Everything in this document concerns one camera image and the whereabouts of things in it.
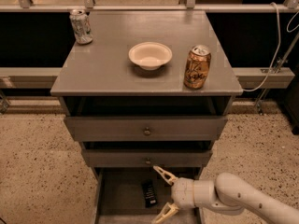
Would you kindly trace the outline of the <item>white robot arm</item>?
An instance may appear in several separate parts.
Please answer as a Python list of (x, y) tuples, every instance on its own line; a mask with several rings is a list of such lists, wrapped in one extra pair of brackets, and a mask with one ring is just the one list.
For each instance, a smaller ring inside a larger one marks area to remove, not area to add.
[(248, 209), (268, 224), (299, 224), (299, 211), (254, 188), (237, 175), (221, 173), (215, 181), (176, 177), (155, 165), (153, 169), (171, 186), (166, 203), (152, 224), (161, 224), (181, 209), (204, 207), (224, 215)]

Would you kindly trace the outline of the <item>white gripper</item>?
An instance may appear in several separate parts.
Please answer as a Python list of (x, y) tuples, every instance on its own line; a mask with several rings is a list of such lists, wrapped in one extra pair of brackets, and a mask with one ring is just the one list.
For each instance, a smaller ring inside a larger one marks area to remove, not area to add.
[(161, 212), (151, 221), (151, 224), (162, 224), (174, 216), (179, 209), (192, 209), (194, 203), (194, 181), (188, 178), (177, 178), (172, 173), (160, 166), (154, 165), (153, 169), (171, 187), (171, 197), (174, 203), (166, 203)]

